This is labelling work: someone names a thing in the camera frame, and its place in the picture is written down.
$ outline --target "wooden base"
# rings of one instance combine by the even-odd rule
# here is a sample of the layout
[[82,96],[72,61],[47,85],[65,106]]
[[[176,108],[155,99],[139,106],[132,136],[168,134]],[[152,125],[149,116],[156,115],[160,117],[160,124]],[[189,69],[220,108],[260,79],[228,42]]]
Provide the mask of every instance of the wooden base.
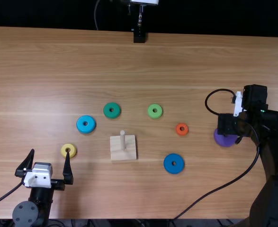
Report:
[[110,137],[110,158],[112,161],[136,160],[137,152],[135,145],[135,135],[125,136],[125,149],[121,149],[120,136]]

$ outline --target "dark green ring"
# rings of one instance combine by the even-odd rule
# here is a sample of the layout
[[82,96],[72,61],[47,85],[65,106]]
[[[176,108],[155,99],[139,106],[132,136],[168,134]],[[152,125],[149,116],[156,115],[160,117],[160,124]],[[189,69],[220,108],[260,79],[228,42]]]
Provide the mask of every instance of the dark green ring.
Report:
[[104,106],[103,113],[107,118],[117,118],[121,114],[121,108],[117,103],[107,103]]

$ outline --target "purple ring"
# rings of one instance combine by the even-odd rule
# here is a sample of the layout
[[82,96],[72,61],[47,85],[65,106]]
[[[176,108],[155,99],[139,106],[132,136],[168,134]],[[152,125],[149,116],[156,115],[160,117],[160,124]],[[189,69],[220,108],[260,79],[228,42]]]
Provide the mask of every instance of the purple ring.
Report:
[[236,135],[228,135],[228,136],[219,135],[218,129],[216,129],[214,132],[214,139],[215,139],[216,143],[225,148],[228,148],[228,147],[231,147],[232,145],[234,145],[237,138],[238,138],[238,136],[236,136]]

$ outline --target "blue ring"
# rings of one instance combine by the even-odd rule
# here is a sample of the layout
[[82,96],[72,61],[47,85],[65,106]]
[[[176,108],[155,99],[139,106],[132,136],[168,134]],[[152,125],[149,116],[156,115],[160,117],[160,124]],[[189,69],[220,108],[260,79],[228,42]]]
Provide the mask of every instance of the blue ring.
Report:
[[77,121],[77,129],[81,133],[90,133],[92,132],[96,127],[96,121],[91,116],[82,116]]
[[182,172],[185,166],[184,159],[178,154],[167,155],[163,164],[166,171],[170,174],[178,174]]

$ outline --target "orange ring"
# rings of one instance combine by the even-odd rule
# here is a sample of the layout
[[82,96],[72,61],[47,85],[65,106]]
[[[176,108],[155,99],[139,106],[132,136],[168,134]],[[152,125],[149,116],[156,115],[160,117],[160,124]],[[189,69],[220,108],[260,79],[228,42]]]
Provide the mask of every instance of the orange ring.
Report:
[[176,132],[179,136],[185,136],[189,132],[188,126],[184,123],[179,123],[176,126]]

